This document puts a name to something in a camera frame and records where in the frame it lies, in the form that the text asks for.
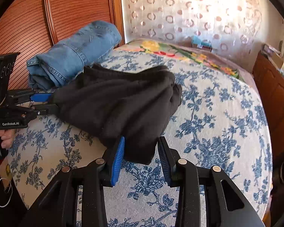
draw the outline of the white bedspread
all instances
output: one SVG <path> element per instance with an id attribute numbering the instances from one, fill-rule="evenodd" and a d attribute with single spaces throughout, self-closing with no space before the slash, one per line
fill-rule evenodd
<path id="1" fill-rule="evenodd" d="M 263 217 L 271 189 L 272 155 L 266 117 L 255 90 L 205 66 L 121 50 L 114 50 L 102 66 L 138 72 L 165 64 L 174 72 L 183 87 L 183 101 L 165 130 L 169 146 L 195 165 L 219 165 Z M 104 150 L 97 138 L 49 116 L 17 131 L 8 160 L 29 207 L 60 168 L 86 166 Z M 149 166 L 125 161 L 119 182 L 105 188 L 108 226 L 174 226 L 178 193 L 164 181 L 158 152 Z M 202 226 L 206 226 L 202 187 L 201 208 Z M 81 226 L 80 204 L 77 226 Z"/>

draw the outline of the folded jeans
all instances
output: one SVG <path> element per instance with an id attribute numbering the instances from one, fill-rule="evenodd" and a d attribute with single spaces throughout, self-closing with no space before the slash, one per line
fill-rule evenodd
<path id="1" fill-rule="evenodd" d="M 62 87 L 83 72 L 85 66 L 103 62 L 121 39 L 115 25 L 94 21 L 59 41 L 47 53 L 29 59 L 28 83 L 34 89 Z"/>

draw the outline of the box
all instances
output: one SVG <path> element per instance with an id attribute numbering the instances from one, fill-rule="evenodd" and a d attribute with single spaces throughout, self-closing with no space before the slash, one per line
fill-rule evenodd
<path id="1" fill-rule="evenodd" d="M 273 62 L 276 64 L 276 66 L 281 69 L 284 63 L 284 59 L 282 57 L 280 57 L 279 55 L 277 55 L 275 52 L 273 52 L 271 59 L 273 60 Z"/>
<path id="2" fill-rule="evenodd" d="M 277 54 L 281 54 L 281 52 L 279 50 L 276 50 L 274 47 L 272 47 L 269 44 L 264 44 L 263 45 L 263 50 L 269 55 L 271 56 L 273 53 L 277 53 Z"/>

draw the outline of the wooden wardrobe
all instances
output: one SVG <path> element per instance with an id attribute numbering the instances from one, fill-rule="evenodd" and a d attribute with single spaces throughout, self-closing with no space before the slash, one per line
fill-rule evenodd
<path id="1" fill-rule="evenodd" d="M 273 161 L 284 159 L 284 77 L 261 52 L 253 68 L 263 108 L 266 114 Z"/>
<path id="2" fill-rule="evenodd" d="M 21 52 L 9 89 L 28 87 L 26 60 L 95 20 L 115 24 L 124 38 L 121 0 L 15 0 L 0 18 L 0 55 Z"/>

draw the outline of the sheer curtain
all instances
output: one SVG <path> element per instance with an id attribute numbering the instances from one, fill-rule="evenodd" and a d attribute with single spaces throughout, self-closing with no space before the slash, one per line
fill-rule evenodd
<path id="1" fill-rule="evenodd" d="M 241 65 L 259 50 L 254 42 L 262 13 L 259 0 L 123 0 L 127 41 L 147 37 L 190 45 L 196 35 Z"/>

